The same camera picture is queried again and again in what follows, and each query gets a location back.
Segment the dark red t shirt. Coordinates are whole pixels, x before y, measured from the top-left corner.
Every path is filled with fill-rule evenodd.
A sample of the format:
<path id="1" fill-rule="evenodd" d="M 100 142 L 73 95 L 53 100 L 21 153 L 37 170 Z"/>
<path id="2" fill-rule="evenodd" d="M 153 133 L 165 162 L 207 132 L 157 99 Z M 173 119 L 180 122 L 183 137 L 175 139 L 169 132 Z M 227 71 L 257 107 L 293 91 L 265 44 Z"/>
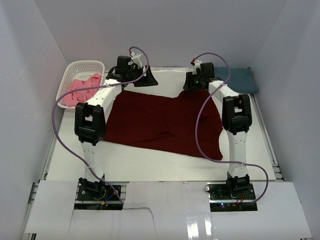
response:
<path id="1" fill-rule="evenodd" d="M 204 89 L 170 98 L 124 90 L 112 106 L 105 142 L 222 160 L 223 130 L 215 103 Z"/>

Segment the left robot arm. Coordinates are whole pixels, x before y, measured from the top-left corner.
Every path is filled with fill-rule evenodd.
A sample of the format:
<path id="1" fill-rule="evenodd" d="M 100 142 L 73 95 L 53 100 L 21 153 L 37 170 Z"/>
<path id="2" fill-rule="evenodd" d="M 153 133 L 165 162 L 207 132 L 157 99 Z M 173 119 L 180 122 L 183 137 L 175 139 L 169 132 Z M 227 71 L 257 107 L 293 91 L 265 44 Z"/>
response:
<path id="1" fill-rule="evenodd" d="M 142 64 L 142 54 L 131 52 L 129 56 L 119 56 L 116 66 L 108 72 L 101 88 L 84 103 L 75 107 L 74 132 L 81 143 L 84 161 L 84 177 L 79 183 L 84 192 L 95 200 L 108 195 L 102 178 L 104 171 L 100 163 L 101 142 L 107 132 L 108 115 L 116 97 L 130 83 L 135 87 L 158 85 L 150 68 Z"/>

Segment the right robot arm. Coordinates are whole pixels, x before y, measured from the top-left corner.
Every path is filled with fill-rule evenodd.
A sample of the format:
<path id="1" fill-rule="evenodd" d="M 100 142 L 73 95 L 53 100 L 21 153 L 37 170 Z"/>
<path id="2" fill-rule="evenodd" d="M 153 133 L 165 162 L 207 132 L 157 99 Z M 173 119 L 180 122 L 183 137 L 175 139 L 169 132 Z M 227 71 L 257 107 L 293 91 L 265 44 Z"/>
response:
<path id="1" fill-rule="evenodd" d="M 186 73 L 183 89 L 208 90 L 222 103 L 221 122 L 229 141 L 229 167 L 226 186 L 217 189 L 218 193 L 236 200 L 243 198 L 250 187 L 250 177 L 246 163 L 246 140 L 252 125 L 250 97 L 229 88 L 222 80 L 215 77 L 214 64 L 194 60 L 193 70 Z"/>

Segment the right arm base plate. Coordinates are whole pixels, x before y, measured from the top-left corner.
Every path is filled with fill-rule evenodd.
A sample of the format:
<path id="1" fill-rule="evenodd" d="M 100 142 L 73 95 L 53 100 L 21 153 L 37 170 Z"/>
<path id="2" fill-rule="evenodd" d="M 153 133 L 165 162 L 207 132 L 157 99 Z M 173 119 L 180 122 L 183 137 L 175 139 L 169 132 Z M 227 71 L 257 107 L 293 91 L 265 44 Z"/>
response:
<path id="1" fill-rule="evenodd" d="M 253 184 L 250 183 L 247 189 L 241 189 L 230 193 L 226 184 L 208 183 L 204 187 L 208 193 L 211 213 L 226 212 L 256 212 L 256 199 Z"/>

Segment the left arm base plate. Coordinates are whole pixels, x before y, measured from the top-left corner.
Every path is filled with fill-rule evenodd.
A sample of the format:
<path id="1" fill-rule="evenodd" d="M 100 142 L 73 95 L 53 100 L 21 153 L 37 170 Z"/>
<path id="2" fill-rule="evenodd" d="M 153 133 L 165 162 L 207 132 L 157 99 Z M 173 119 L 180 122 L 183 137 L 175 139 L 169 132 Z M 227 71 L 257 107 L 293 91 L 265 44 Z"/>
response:
<path id="1" fill-rule="evenodd" d="M 102 186 L 100 192 L 78 186 L 74 203 L 75 210 L 121 211 L 123 205 L 110 186 Z"/>

